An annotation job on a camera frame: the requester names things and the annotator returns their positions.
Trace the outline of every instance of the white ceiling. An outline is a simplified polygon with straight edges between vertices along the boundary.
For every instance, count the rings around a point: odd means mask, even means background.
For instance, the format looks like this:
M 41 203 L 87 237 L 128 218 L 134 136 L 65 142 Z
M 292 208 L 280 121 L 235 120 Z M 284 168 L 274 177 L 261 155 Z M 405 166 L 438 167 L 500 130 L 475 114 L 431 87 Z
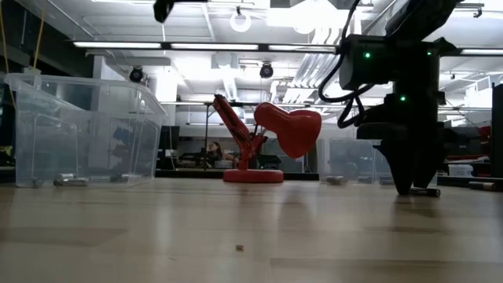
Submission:
M 254 1 L 255 7 L 259 9 L 246 10 L 253 17 L 251 17 L 251 28 L 242 33 L 236 32 L 230 27 L 229 19 L 234 13 L 232 6 L 227 8 L 208 6 L 210 21 L 208 25 L 200 4 L 176 4 L 163 31 L 163 26 L 153 19 L 151 5 L 103 3 L 91 0 L 50 0 L 57 9 L 51 4 L 46 5 L 46 0 L 17 1 L 36 15 L 41 15 L 45 7 L 46 21 L 74 40 L 209 42 L 212 40 L 211 29 L 216 42 L 308 43 L 312 40 L 310 37 L 313 36 L 313 33 L 302 35 L 294 31 L 293 28 L 268 26 L 265 19 L 269 0 L 256 0 Z M 373 2 L 375 7 L 382 9 L 391 0 L 373 0 Z M 485 9 L 483 15 L 478 19 L 473 18 L 472 11 L 456 12 L 442 28 L 434 32 L 427 40 L 444 36 L 459 47 L 503 47 L 503 1 L 467 0 L 465 2 L 486 2 L 488 9 Z M 379 10 L 376 8 L 370 17 L 377 15 L 378 12 Z M 307 16 L 299 18 L 299 21 L 307 20 Z M 389 15 L 385 15 L 383 23 L 386 18 L 389 18 Z M 382 32 L 383 23 L 376 26 L 374 33 Z M 116 53 L 116 56 L 171 58 L 190 85 L 190 87 L 186 87 L 182 84 L 178 89 L 180 94 L 212 93 L 217 88 L 223 88 L 222 80 L 216 75 L 212 77 L 211 53 L 137 51 Z M 291 76 L 295 74 L 303 59 L 302 54 L 273 53 L 239 53 L 238 57 L 272 61 L 273 66 L 278 68 L 278 74 L 286 73 Z M 443 58 L 440 68 L 442 72 L 503 72 L 503 58 Z M 236 83 L 238 88 L 269 90 L 271 80 L 260 79 L 255 75 L 253 77 L 238 77 Z M 446 78 L 441 81 L 441 86 L 451 83 L 452 80 Z M 389 89 L 380 87 L 369 96 L 383 97 L 387 92 Z

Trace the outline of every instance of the wooden tabletop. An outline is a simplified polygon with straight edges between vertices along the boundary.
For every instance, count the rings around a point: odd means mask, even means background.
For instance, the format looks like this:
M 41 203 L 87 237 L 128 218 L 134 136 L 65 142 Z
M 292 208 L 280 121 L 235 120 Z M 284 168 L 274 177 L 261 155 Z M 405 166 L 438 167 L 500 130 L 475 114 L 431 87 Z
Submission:
M 0 282 L 502 282 L 503 194 L 233 185 L 0 188 Z

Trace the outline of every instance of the person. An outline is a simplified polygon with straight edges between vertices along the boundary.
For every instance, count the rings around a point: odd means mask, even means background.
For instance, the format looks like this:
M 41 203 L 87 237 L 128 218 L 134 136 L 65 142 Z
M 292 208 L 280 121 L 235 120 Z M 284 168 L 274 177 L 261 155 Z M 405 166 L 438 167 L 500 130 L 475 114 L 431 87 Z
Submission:
M 206 148 L 207 158 L 211 160 L 210 165 L 212 167 L 215 166 L 215 161 L 228 160 L 233 161 L 233 166 L 237 166 L 239 162 L 238 158 L 231 156 L 228 153 L 223 153 L 220 144 L 216 141 L 210 142 L 210 144 Z

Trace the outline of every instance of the black cable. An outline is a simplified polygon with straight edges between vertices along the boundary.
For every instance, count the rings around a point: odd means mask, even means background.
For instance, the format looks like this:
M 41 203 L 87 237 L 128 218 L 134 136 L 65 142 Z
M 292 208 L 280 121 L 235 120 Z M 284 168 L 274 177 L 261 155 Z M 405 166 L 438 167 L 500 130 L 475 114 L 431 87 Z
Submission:
M 346 23 L 343 28 L 342 35 L 340 37 L 341 43 L 344 41 L 344 39 L 346 39 L 346 33 L 347 33 L 347 29 L 349 28 L 349 23 L 351 22 L 351 18 L 353 17 L 354 11 L 356 11 L 356 7 L 358 6 L 358 4 L 360 4 L 360 0 L 354 0 L 353 5 L 351 6 L 351 8 L 349 10 L 349 13 L 348 13 L 347 19 L 346 19 Z M 342 51 L 339 55 L 339 60 L 337 61 L 336 66 L 334 67 L 334 69 L 332 69 L 330 71 L 329 75 L 327 75 L 323 79 L 323 81 L 321 81 L 321 84 L 318 87 L 318 96 L 324 102 L 343 102 L 343 101 L 346 101 L 354 96 L 353 94 L 348 94 L 348 95 L 344 95 L 342 97 L 328 98 L 323 94 L 323 91 L 325 90 L 326 84 L 337 73 L 337 71 L 340 68 L 340 65 L 342 65 L 343 60 L 344 60 L 344 56 L 345 56 L 344 51 Z
M 233 169 L 234 169 L 234 161 L 236 160 L 237 157 L 241 156 L 241 154 L 237 154 L 234 158 L 233 158 Z
M 346 39 L 347 29 L 349 28 L 351 18 L 353 17 L 354 11 L 356 11 L 356 7 L 358 6 L 359 3 L 360 3 L 360 0 L 355 0 L 349 10 L 349 13 L 348 13 L 347 19 L 346 19 L 346 23 L 344 25 L 343 32 L 341 35 L 341 40 L 340 40 L 341 44 Z M 329 75 L 327 75 L 323 79 L 320 86 L 318 87 L 318 96 L 324 102 L 337 103 L 337 102 L 348 101 L 346 108 L 343 110 L 343 113 L 341 114 L 341 116 L 337 120 L 337 126 L 339 126 L 339 128 L 341 128 L 341 129 L 345 128 L 345 127 L 349 127 L 350 125 L 352 125 L 354 123 L 356 123 L 356 125 L 359 125 L 360 123 L 362 123 L 363 118 L 365 117 L 365 108 L 363 107 L 362 101 L 360 100 L 360 98 L 358 96 L 364 94 L 367 90 L 370 90 L 371 88 L 374 87 L 373 84 L 368 84 L 368 85 L 362 87 L 361 89 L 353 91 L 350 94 L 343 95 L 342 97 L 326 97 L 323 94 L 325 87 L 326 87 L 326 84 L 337 73 L 337 71 L 339 70 L 340 66 L 343 63 L 345 56 L 346 55 L 344 53 L 344 50 L 341 50 L 340 55 L 339 55 L 339 60 L 337 61 L 336 66 L 330 71 Z M 353 107 L 354 100 L 356 100 L 356 104 L 358 106 L 358 114 L 356 116 L 350 118 L 349 120 L 345 121 L 345 119 L 347 118 L 347 116 L 349 115 L 349 112 L 351 111 L 351 109 Z

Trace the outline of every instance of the fluorescent light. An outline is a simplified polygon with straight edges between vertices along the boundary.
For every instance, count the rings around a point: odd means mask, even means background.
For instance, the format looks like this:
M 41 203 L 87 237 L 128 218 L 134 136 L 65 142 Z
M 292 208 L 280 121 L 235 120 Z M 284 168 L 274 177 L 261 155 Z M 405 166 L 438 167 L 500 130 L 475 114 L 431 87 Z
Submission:
M 306 105 L 294 105 L 294 104 L 275 104 L 277 107 L 292 107 L 292 108 L 305 108 Z
M 346 108 L 346 105 L 311 105 L 312 108 Z
M 483 49 L 463 49 L 461 51 L 461 55 L 481 55 L 481 56 L 490 56 L 490 55 L 500 55 L 503 56 L 503 49 L 499 50 L 483 50 Z
M 155 42 L 74 42 L 79 48 L 113 48 L 113 49 L 161 49 Z
M 299 52 L 333 52 L 335 46 L 309 46 L 309 45 L 269 45 L 270 51 L 299 51 Z
M 257 44 L 208 44 L 208 43 L 171 43 L 171 48 L 176 50 L 258 50 Z
M 206 123 L 187 123 L 189 126 L 206 126 Z M 225 126 L 224 123 L 208 123 L 208 126 Z M 245 124 L 245 126 L 255 126 L 255 124 Z
M 91 0 L 97 3 L 153 4 L 155 0 Z
M 203 102 L 161 102 L 162 105 L 204 105 Z

